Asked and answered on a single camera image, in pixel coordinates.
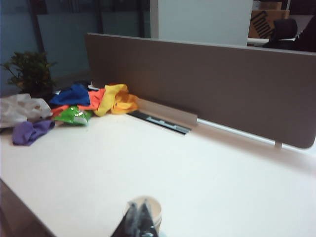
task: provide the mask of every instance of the cardboard box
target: cardboard box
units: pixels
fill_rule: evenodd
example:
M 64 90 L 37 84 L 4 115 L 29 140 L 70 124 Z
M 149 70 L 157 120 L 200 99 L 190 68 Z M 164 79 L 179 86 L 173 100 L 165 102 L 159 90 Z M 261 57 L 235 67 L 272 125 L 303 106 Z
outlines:
M 289 10 L 253 10 L 248 37 L 269 39 L 275 28 L 273 21 L 288 19 L 289 15 Z
M 281 10 L 282 2 L 262 1 L 260 3 L 260 10 Z

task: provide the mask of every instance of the gray partition panel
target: gray partition panel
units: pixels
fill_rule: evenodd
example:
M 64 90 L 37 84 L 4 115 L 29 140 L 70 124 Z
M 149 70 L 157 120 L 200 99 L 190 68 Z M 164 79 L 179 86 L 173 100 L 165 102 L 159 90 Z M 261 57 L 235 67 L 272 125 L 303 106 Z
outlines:
M 310 53 L 86 35 L 94 86 L 126 83 L 141 98 L 300 148 L 316 135 Z

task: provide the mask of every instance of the desk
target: desk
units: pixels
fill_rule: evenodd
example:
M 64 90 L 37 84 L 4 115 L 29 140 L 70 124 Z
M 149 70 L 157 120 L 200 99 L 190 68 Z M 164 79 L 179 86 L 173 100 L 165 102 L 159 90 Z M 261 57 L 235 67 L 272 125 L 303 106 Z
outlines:
M 205 124 L 183 136 L 106 115 L 30 147 L 4 134 L 1 178 L 58 237 L 110 236 L 139 195 L 168 237 L 316 236 L 316 158 Z

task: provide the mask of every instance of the green bag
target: green bag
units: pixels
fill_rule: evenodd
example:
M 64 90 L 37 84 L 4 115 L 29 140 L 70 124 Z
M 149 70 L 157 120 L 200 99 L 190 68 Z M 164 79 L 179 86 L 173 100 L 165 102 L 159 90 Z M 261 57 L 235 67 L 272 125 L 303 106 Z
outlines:
M 68 109 L 61 112 L 59 116 L 56 116 L 54 120 L 74 125 L 87 125 L 91 116 L 92 111 L 90 110 L 80 110 L 78 106 L 70 106 Z

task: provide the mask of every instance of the wall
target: wall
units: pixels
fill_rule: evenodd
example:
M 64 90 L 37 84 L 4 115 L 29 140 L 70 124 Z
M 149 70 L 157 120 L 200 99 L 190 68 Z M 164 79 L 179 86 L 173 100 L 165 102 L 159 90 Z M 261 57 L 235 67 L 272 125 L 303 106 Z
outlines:
M 158 0 L 158 37 L 165 40 L 246 45 L 252 2 Z
M 97 32 L 93 13 L 56 13 L 39 15 L 39 27 L 48 52 L 53 78 L 89 70 L 84 35 Z
M 10 59 L 13 52 L 37 51 L 37 44 L 26 1 L 1 0 L 1 63 Z M 0 95 L 6 96 L 19 92 L 19 88 L 8 85 L 11 77 L 8 71 L 0 69 Z

